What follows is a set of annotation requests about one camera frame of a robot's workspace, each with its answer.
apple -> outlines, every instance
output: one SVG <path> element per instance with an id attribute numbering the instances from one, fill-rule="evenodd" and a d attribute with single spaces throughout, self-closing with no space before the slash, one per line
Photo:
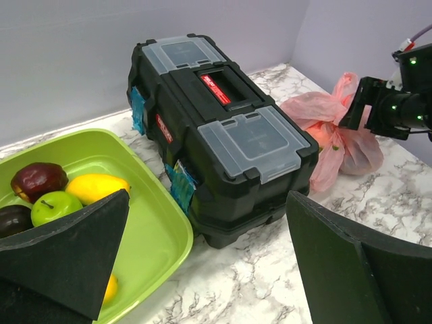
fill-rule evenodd
<path id="1" fill-rule="evenodd" d="M 68 182 L 68 175 L 60 165 L 36 162 L 15 174 L 11 188 L 21 199 L 33 204 L 48 192 L 63 190 Z"/>
<path id="2" fill-rule="evenodd" d="M 32 222 L 35 227 L 41 226 L 79 211 L 81 208 L 80 200 L 67 192 L 49 192 L 34 203 L 31 214 Z"/>
<path id="3" fill-rule="evenodd" d="M 22 205 L 0 208 L 0 238 L 18 234 L 33 228 L 32 210 Z"/>

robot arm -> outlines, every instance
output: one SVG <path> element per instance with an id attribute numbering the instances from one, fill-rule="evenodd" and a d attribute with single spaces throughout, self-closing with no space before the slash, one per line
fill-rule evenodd
<path id="1" fill-rule="evenodd" d="M 357 130 L 365 106 L 370 105 L 365 128 L 372 133 L 399 140 L 406 140 L 410 134 L 428 133 L 432 141 L 432 44 L 413 49 L 414 41 L 430 29 L 432 25 L 393 53 L 399 70 L 389 80 L 368 76 L 360 80 L 339 127 Z"/>

marble countertop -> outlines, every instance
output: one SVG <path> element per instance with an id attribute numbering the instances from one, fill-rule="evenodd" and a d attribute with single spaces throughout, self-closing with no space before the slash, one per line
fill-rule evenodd
<path id="1" fill-rule="evenodd" d="M 285 64 L 251 78 L 278 103 L 323 91 Z M 168 188 L 156 146 L 132 130 L 129 110 L 5 146 L 0 159 L 85 128 L 115 132 Z M 310 197 L 380 232 L 432 246 L 432 169 L 393 140 L 379 141 L 385 156 L 380 170 L 361 177 L 340 175 L 329 192 Z M 118 323 L 312 323 L 286 218 L 254 229 L 222 250 L 210 248 L 199 236 L 185 263 Z"/>

dark red apple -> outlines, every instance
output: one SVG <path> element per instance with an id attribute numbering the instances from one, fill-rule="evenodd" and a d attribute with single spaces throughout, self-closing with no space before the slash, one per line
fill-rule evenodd
<path id="1" fill-rule="evenodd" d="M 33 204 L 48 192 L 63 190 L 68 182 L 68 175 L 60 165 L 36 162 L 19 170 L 11 187 L 17 196 Z"/>
<path id="2" fill-rule="evenodd" d="M 33 228 L 32 210 L 22 205 L 11 205 L 0 208 L 0 238 Z"/>

toolbox lid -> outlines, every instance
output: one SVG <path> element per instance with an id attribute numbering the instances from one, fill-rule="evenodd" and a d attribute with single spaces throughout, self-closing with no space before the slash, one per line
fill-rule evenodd
<path id="1" fill-rule="evenodd" d="M 223 56 L 201 37 L 162 38 L 148 44 L 142 51 L 160 74 L 203 64 L 225 62 Z"/>
<path id="2" fill-rule="evenodd" d="M 229 176 L 255 167 L 262 184 L 300 169 L 297 151 L 310 146 L 272 106 L 213 121 L 199 126 L 198 131 Z"/>

